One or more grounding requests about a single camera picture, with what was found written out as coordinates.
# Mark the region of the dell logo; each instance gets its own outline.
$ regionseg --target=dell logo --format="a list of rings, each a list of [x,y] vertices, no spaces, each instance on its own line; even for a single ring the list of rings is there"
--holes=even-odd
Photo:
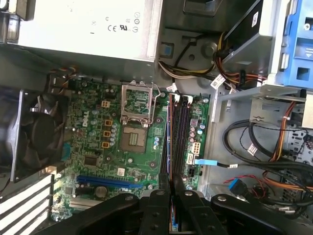
[[[83,127],[88,127],[89,111],[84,112]]]

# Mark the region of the motherboard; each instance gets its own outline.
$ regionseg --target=motherboard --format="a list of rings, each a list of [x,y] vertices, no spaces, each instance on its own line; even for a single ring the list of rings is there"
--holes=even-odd
[[[63,149],[66,168],[55,176],[51,218],[61,221],[120,193],[140,196],[158,188],[169,93],[84,80],[71,81],[68,89],[66,130],[71,134]],[[198,186],[201,169],[193,161],[203,154],[207,115],[208,102],[193,97],[183,134],[182,177],[188,189]]]

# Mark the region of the black fan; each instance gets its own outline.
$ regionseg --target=black fan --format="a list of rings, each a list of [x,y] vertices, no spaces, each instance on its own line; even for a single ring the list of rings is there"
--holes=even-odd
[[[27,105],[20,123],[17,171],[37,171],[61,159],[66,104],[58,96],[40,95]]]

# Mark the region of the blue pcie slot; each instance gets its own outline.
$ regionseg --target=blue pcie slot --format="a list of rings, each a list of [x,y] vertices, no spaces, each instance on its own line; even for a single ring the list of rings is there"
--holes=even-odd
[[[79,183],[90,183],[92,185],[102,185],[102,186],[116,187],[116,188],[142,188],[143,187],[142,184],[133,184],[127,181],[103,179],[103,178],[84,176],[84,175],[77,176],[76,181]]]
[[[284,86],[313,89],[313,0],[293,0],[287,16],[282,47]]]

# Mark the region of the black cable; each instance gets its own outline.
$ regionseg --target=black cable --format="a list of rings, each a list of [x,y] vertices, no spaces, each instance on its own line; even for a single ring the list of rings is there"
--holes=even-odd
[[[260,145],[260,143],[257,141],[255,135],[254,135],[254,131],[253,131],[253,126],[254,124],[249,125],[249,136],[251,139],[251,142],[253,143],[253,145],[263,154],[265,154],[268,157],[272,157],[274,153],[268,151],[267,149],[265,149],[263,146]]]
[[[239,143],[240,143],[241,147],[242,147],[244,150],[246,150],[246,151],[248,151],[248,149],[244,147],[244,145],[243,145],[243,143],[242,143],[242,139],[243,139],[244,133],[245,133],[246,129],[248,129],[248,127],[249,127],[249,126],[247,126],[247,127],[243,130],[243,132],[241,133],[241,136],[240,136],[240,138],[239,138]],[[255,157],[258,161],[261,162],[261,160],[260,160],[257,156],[255,156],[254,154],[253,154],[253,157]]]
[[[308,195],[313,196],[312,192],[306,187],[304,186],[302,183],[298,182],[297,180],[295,180],[294,178],[292,178],[291,176],[284,174],[282,172],[280,172],[279,170],[282,169],[300,169],[300,170],[304,170],[310,173],[313,173],[313,167],[307,165],[307,164],[303,164],[303,163],[296,163],[296,162],[258,162],[258,161],[253,161],[250,160],[248,158],[245,158],[243,156],[240,156],[239,154],[236,153],[235,150],[233,150],[230,147],[230,144],[228,142],[228,134],[231,130],[237,129],[237,128],[242,128],[242,127],[246,127],[247,125],[249,125],[249,121],[248,120],[242,120],[242,121],[238,121],[233,123],[232,125],[230,125],[225,132],[223,133],[223,145],[225,146],[225,148],[232,154],[234,155],[236,158],[247,162],[249,164],[247,164],[247,166],[252,166],[252,167],[256,167],[265,171],[268,171],[270,173],[279,175],[282,178],[285,178],[287,180],[289,180],[292,184],[297,185],[298,187],[300,187],[301,189],[303,189],[305,192],[308,193]],[[301,202],[285,202],[285,201],[278,201],[278,200],[271,200],[271,199],[266,199],[267,203],[269,204],[277,204],[277,205],[283,205],[283,206],[308,206],[308,205],[313,205],[313,200],[303,200]]]
[[[197,40],[205,38],[207,35],[206,34],[200,34],[199,36],[195,37],[195,42],[197,42]],[[177,67],[178,64],[180,63],[182,57],[184,56],[184,54],[187,52],[187,50],[191,47],[191,45],[194,42],[189,41],[188,44],[185,46],[185,48],[181,51],[181,53],[179,54],[179,56],[177,57],[174,66]]]

